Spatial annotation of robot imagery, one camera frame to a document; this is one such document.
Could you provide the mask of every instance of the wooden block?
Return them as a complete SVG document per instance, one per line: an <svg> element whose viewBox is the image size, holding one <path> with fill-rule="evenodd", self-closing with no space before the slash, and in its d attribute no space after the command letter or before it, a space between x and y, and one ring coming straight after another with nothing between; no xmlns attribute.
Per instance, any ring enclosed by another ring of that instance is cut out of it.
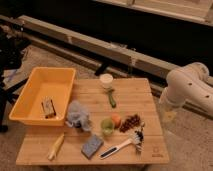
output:
<svg viewBox="0 0 213 171"><path fill-rule="evenodd" d="M45 98L41 104L44 110L45 118L51 118L56 115L52 99Z"/></svg>

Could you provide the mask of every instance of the orange plastic bin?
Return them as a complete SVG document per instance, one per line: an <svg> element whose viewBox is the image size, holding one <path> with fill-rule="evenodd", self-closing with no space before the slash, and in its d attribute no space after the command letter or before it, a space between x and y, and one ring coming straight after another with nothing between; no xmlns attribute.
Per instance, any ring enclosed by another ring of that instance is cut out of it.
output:
<svg viewBox="0 0 213 171"><path fill-rule="evenodd" d="M34 68L9 118L26 125L64 125L75 72L74 68ZM56 111L56 116L48 119L41 104L47 97L52 99Z"/></svg>

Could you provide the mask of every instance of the green cup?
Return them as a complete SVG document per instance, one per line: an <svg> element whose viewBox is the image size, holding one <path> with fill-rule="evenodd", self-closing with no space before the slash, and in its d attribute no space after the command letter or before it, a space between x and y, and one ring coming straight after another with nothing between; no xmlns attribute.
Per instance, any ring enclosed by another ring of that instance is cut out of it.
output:
<svg viewBox="0 0 213 171"><path fill-rule="evenodd" d="M101 122L101 131L104 135L111 135L114 131L115 124L111 118L104 119Z"/></svg>

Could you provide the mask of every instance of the scrub brush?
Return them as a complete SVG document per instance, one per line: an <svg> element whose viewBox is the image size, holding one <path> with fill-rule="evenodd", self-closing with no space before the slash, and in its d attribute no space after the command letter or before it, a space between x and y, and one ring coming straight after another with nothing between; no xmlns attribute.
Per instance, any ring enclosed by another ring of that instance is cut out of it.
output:
<svg viewBox="0 0 213 171"><path fill-rule="evenodd" d="M136 150L141 151L142 141L143 141L142 131L135 131L133 134L130 135L130 138L128 138L123 143L116 145L116 146L113 146L110 149L108 149L107 151L103 152L100 155L100 159L105 159L105 158L109 157L110 155L116 153L117 151L119 151L123 147L126 147L129 144L134 144L135 147L136 147Z"/></svg>

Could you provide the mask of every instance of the sponge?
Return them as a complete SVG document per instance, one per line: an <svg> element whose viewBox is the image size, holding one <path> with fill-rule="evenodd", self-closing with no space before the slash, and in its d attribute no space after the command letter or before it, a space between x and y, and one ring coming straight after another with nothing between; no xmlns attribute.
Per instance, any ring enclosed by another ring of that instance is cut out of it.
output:
<svg viewBox="0 0 213 171"><path fill-rule="evenodd" d="M92 135L89 140L83 145L81 152L91 159L95 152L103 145L103 140L97 135Z"/></svg>

